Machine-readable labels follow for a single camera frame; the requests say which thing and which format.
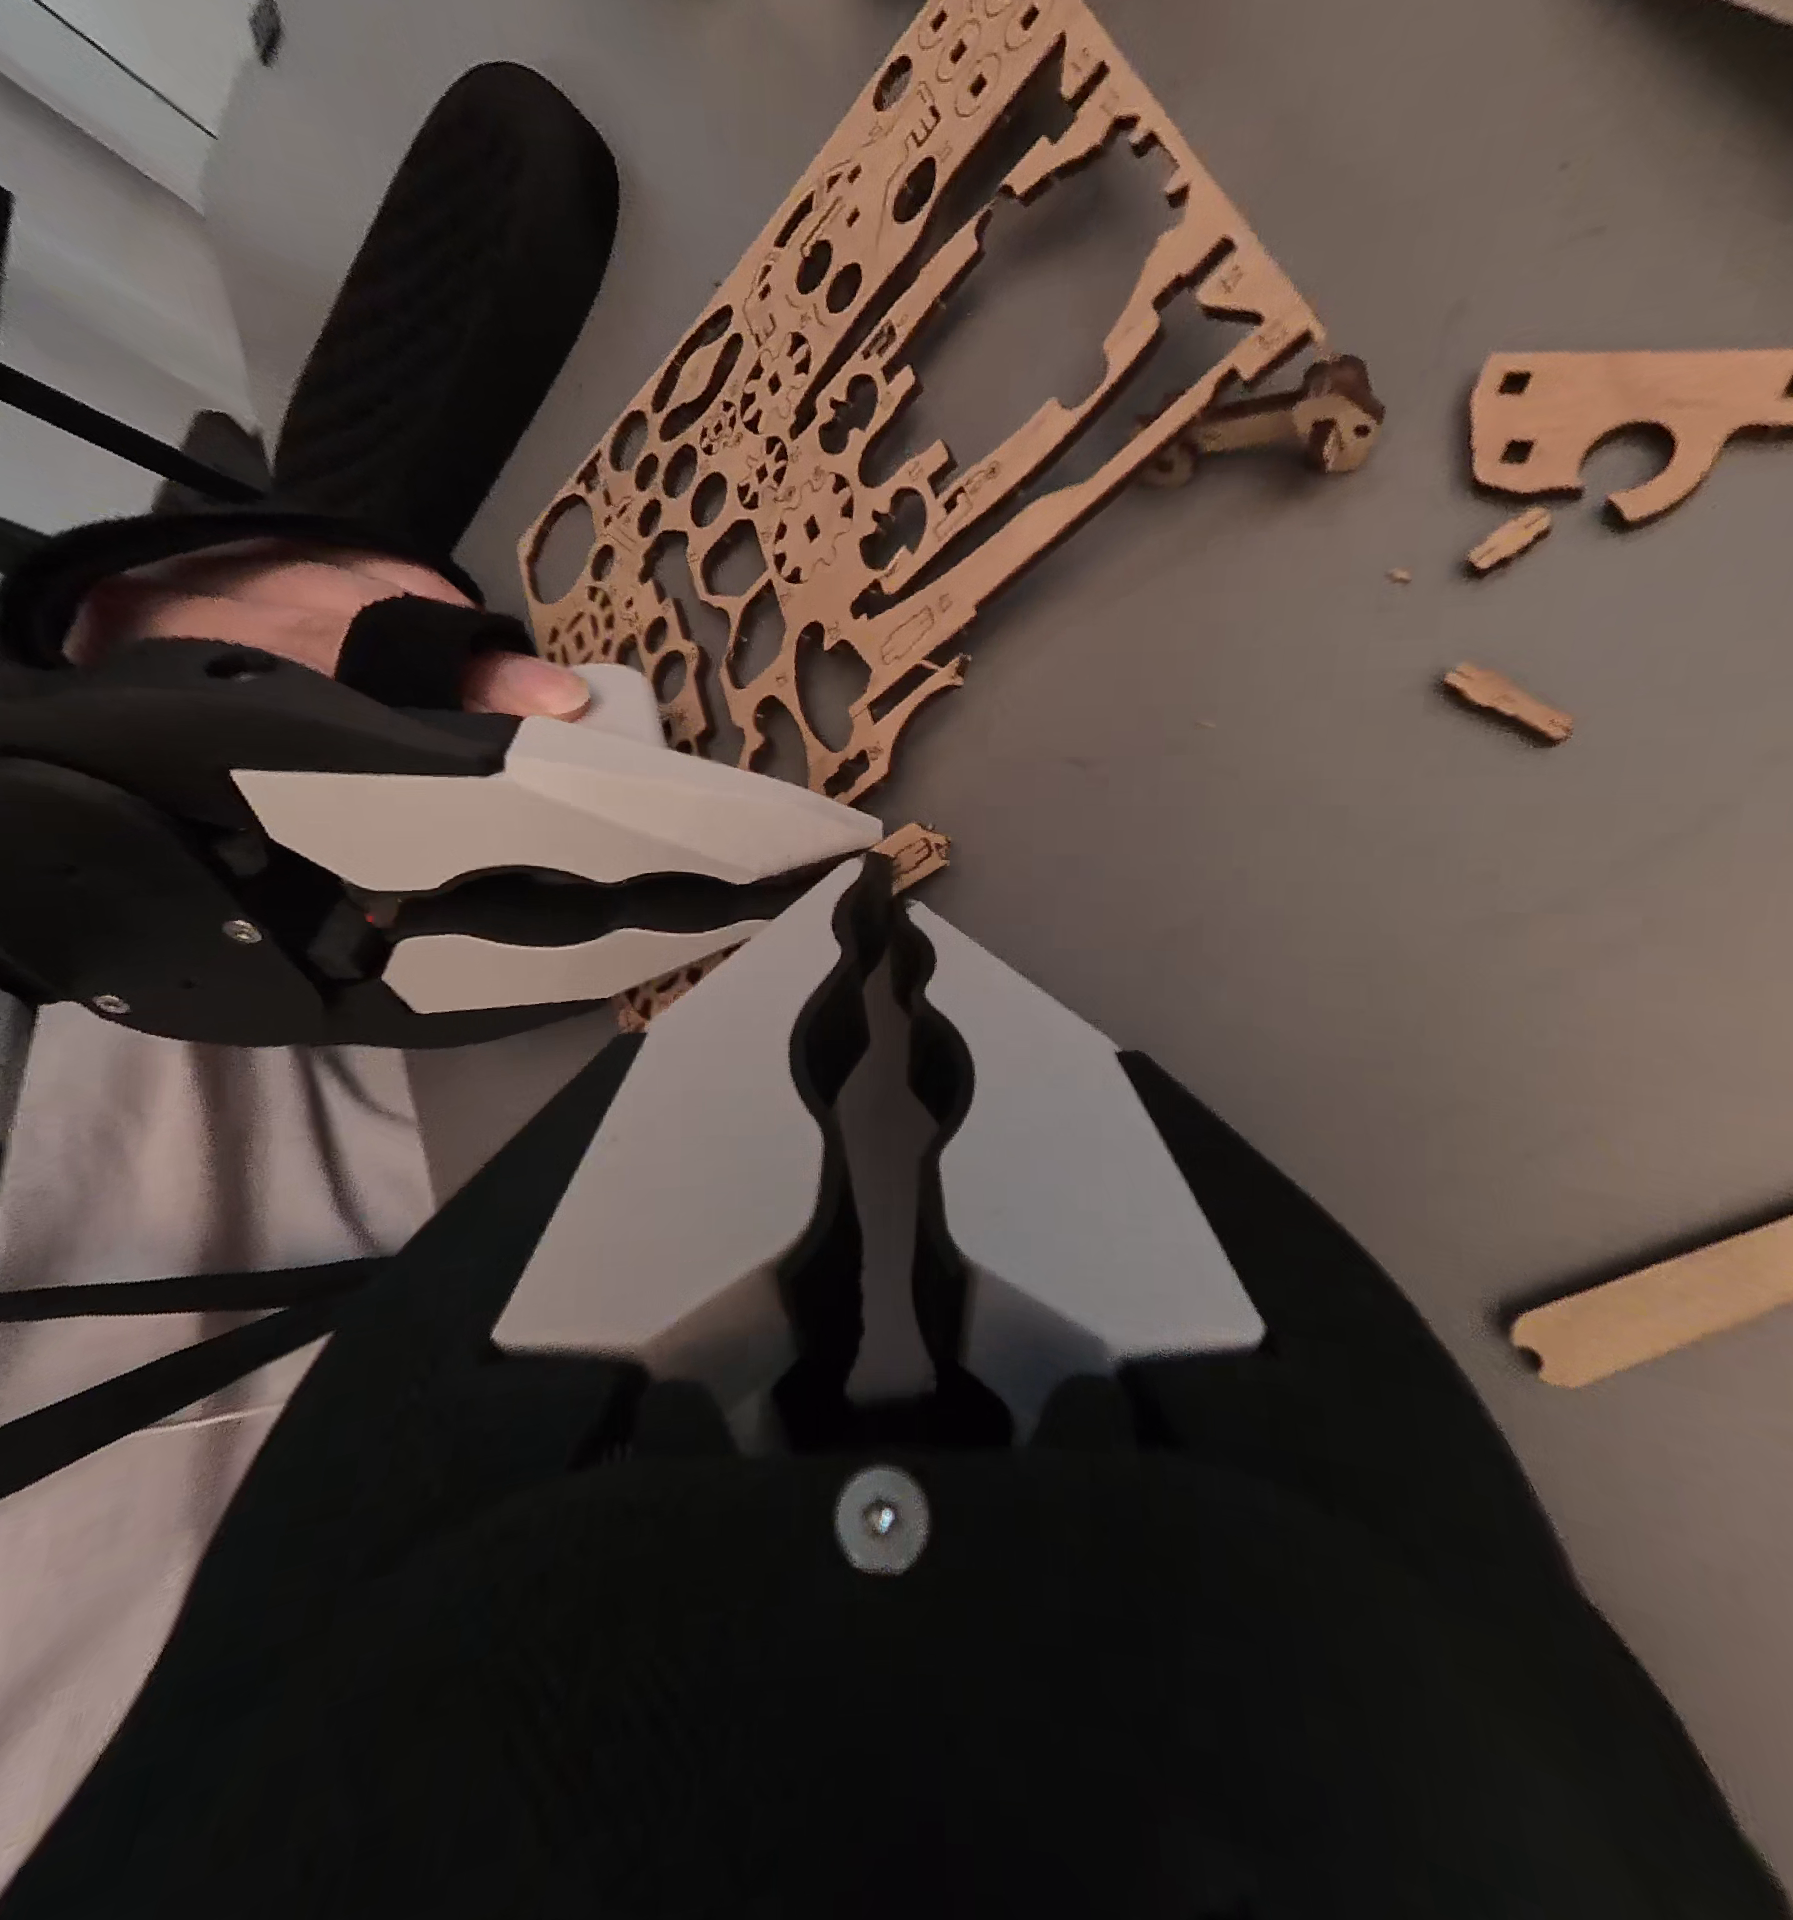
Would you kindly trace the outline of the wooden plate with square holes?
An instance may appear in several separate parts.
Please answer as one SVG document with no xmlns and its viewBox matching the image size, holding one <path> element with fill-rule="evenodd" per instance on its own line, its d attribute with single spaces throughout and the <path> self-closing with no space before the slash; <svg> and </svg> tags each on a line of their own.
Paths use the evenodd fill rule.
<svg viewBox="0 0 1793 1920">
<path fill-rule="evenodd" d="M 1793 436 L 1793 347 L 1491 356 L 1469 402 L 1470 478 L 1508 497 L 1578 497 L 1588 457 L 1633 430 L 1667 443 L 1606 515 L 1646 527 L 1697 493 L 1724 447 Z"/>
</svg>

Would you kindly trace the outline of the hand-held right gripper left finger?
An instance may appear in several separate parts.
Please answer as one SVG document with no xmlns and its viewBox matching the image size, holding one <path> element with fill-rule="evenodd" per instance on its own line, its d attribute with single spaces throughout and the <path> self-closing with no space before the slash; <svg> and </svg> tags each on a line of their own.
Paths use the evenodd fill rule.
<svg viewBox="0 0 1793 1920">
<path fill-rule="evenodd" d="M 632 1362 L 804 1440 L 843 1426 L 861 1228 L 836 1104 L 893 905 L 891 858 L 842 865 L 639 1035 L 499 1346 Z"/>
</svg>

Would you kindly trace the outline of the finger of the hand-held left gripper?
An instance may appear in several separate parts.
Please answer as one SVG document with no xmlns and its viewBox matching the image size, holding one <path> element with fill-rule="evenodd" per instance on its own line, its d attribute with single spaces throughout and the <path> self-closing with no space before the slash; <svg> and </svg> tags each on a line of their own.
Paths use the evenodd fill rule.
<svg viewBox="0 0 1793 1920">
<path fill-rule="evenodd" d="M 806 885 L 495 885 L 405 921 L 384 987 L 418 1015 L 628 994 L 740 948 Z"/>
<path fill-rule="evenodd" d="M 266 838 L 381 896 L 548 876 L 751 885 L 882 841 L 871 814 L 591 720 L 523 720 L 488 775 L 234 772 Z"/>
</svg>

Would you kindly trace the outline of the long flat wooden strip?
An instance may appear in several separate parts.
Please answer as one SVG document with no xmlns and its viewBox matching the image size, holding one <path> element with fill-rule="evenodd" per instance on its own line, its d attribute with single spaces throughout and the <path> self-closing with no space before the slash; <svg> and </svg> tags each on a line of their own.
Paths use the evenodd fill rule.
<svg viewBox="0 0 1793 1920">
<path fill-rule="evenodd" d="M 1793 1307 L 1793 1212 L 1520 1311 L 1536 1380 L 1584 1388 Z"/>
</svg>

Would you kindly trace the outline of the person's left hand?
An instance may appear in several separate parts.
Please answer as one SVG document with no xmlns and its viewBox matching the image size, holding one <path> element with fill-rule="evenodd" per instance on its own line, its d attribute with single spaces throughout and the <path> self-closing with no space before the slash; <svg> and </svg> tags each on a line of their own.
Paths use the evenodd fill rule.
<svg viewBox="0 0 1793 1920">
<path fill-rule="evenodd" d="M 444 573 L 340 549 L 250 541 L 114 575 L 63 645 L 81 668 L 143 640 L 217 640 L 345 680 L 402 709 L 576 721 L 589 687 Z"/>
</svg>

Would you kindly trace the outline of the small wooden linkage assembly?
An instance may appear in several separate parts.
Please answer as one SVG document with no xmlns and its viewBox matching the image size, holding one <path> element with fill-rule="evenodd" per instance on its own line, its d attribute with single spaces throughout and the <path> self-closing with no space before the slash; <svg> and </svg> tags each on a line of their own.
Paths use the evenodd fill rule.
<svg viewBox="0 0 1793 1920">
<path fill-rule="evenodd" d="M 1287 394 L 1208 405 L 1146 461 L 1140 481 L 1177 488 L 1201 461 L 1253 451 L 1291 451 L 1306 468 L 1342 476 L 1371 457 L 1384 421 L 1367 364 L 1351 354 L 1330 356 Z"/>
</svg>

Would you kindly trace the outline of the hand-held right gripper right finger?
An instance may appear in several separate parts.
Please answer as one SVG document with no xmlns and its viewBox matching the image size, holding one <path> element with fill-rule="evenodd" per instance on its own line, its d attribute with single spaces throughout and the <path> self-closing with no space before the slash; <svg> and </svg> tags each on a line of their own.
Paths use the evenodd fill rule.
<svg viewBox="0 0 1793 1920">
<path fill-rule="evenodd" d="M 926 906 L 897 955 L 918 1098 L 942 1107 L 948 1356 L 1015 1438 L 1069 1380 L 1257 1353 L 1264 1319 L 1120 1047 Z"/>
</svg>

